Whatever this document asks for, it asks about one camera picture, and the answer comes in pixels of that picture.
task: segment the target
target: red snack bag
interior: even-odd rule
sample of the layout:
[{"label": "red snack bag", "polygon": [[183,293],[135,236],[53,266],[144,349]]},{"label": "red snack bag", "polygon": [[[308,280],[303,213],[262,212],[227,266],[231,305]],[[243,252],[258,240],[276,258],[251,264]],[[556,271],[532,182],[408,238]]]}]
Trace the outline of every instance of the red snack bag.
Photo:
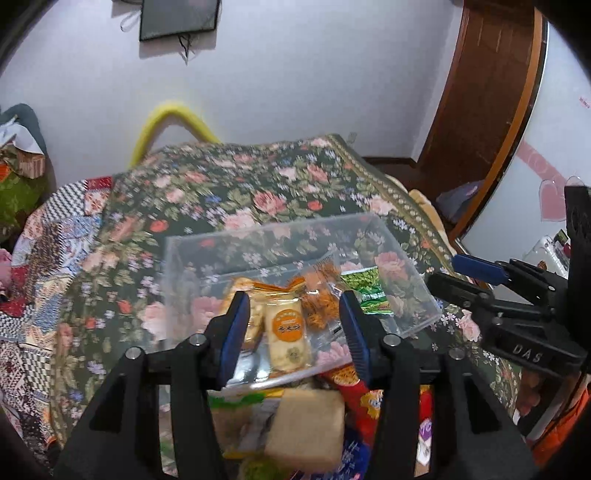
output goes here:
[{"label": "red snack bag", "polygon": [[[343,395],[345,404],[355,416],[355,428],[363,441],[369,446],[373,446],[384,391],[369,390],[357,376],[353,365],[330,370],[321,376],[334,385]],[[419,422],[431,418],[432,412],[433,396],[431,387],[421,385]]]},{"label": "red snack bag", "polygon": [[422,423],[430,419],[433,413],[433,394],[429,385],[421,385],[421,396],[418,399],[418,421]]}]

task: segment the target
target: orange object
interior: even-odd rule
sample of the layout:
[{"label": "orange object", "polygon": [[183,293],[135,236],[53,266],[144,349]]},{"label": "orange object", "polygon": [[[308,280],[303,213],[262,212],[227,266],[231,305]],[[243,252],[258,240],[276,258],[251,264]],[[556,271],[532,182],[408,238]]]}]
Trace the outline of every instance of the orange object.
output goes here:
[{"label": "orange object", "polygon": [[562,420],[560,420],[556,427],[553,427],[552,424],[548,425],[547,428],[550,428],[551,431],[532,449],[534,460],[539,467],[544,466],[546,462],[550,460],[550,457],[558,451],[570,431],[573,429],[574,424],[579,419],[579,416],[582,414],[588,401],[589,392],[588,390],[585,390],[576,406],[572,408]]},{"label": "orange object", "polygon": [[12,170],[8,165],[6,165],[4,162],[0,162],[0,182],[3,182],[6,177],[9,176],[11,171]]}]

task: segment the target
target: blue gripper pad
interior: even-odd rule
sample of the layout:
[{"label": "blue gripper pad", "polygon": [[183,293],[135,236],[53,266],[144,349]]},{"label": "blue gripper pad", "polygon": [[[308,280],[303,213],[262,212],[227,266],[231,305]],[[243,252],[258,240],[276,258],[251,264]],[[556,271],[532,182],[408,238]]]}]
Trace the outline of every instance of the blue gripper pad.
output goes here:
[{"label": "blue gripper pad", "polygon": [[213,390],[221,390],[234,376],[250,316],[248,295],[237,291],[228,312],[212,318],[205,329],[205,337],[209,340],[205,371],[211,380],[215,379]]},{"label": "blue gripper pad", "polygon": [[391,369],[390,360],[381,348],[381,341],[387,334],[382,323],[363,312],[352,290],[341,295],[339,316],[357,376],[371,390],[383,388],[382,383],[389,378]]},{"label": "blue gripper pad", "polygon": [[455,255],[452,258],[452,267],[456,273],[491,285],[501,285],[509,280],[509,275],[500,265],[471,255]]}]

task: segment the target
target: metal screw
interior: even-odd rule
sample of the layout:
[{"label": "metal screw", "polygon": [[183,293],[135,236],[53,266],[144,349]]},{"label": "metal screw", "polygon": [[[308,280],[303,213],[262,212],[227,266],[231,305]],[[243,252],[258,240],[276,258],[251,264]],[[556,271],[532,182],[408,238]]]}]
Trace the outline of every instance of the metal screw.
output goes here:
[{"label": "metal screw", "polygon": [[452,357],[454,360],[461,360],[466,356],[464,350],[462,350],[461,348],[452,348],[451,350],[449,350],[448,353],[449,356]]},{"label": "metal screw", "polygon": [[398,335],[389,333],[384,336],[384,343],[388,346],[398,346],[402,342],[402,339]]},{"label": "metal screw", "polygon": [[127,358],[129,358],[130,360],[135,360],[141,354],[142,354],[142,349],[138,346],[133,346],[131,348],[128,348],[127,351],[125,352],[125,356]]},{"label": "metal screw", "polygon": [[194,333],[189,337],[189,343],[194,346],[203,345],[207,341],[207,338],[202,333]]}]

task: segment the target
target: white wall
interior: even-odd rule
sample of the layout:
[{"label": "white wall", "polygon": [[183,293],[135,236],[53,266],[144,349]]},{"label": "white wall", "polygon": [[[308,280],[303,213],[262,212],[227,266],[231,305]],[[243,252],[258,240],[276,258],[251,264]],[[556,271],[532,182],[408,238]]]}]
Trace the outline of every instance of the white wall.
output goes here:
[{"label": "white wall", "polygon": [[[124,170],[165,100],[184,102],[222,141],[357,132],[362,155],[410,156],[458,9],[451,0],[224,0],[218,31],[200,37],[186,66],[176,38],[140,44],[139,25],[120,30],[130,8],[57,1],[0,77],[3,108],[36,111],[58,185]],[[158,144],[190,138],[169,128]]]},{"label": "white wall", "polygon": [[[534,147],[565,178],[591,184],[591,82],[560,34],[550,26],[540,91],[522,141]],[[565,222],[541,221],[541,179],[519,158],[470,231],[463,238],[471,254],[488,260],[521,258],[544,235],[554,236]]]},{"label": "white wall", "polygon": [[456,7],[452,11],[452,20],[449,23],[443,51],[439,58],[437,75],[433,89],[431,90],[431,98],[429,99],[423,121],[414,140],[413,152],[411,153],[411,158],[414,161],[418,161],[429,136],[429,130],[431,130],[431,125],[433,124],[433,120],[435,120],[435,114],[437,113],[437,108],[439,107],[439,102],[443,95],[445,84],[447,83],[447,76],[452,66],[453,55],[456,52],[457,36],[460,33],[460,23],[462,23],[463,1],[454,0],[454,4]]}]

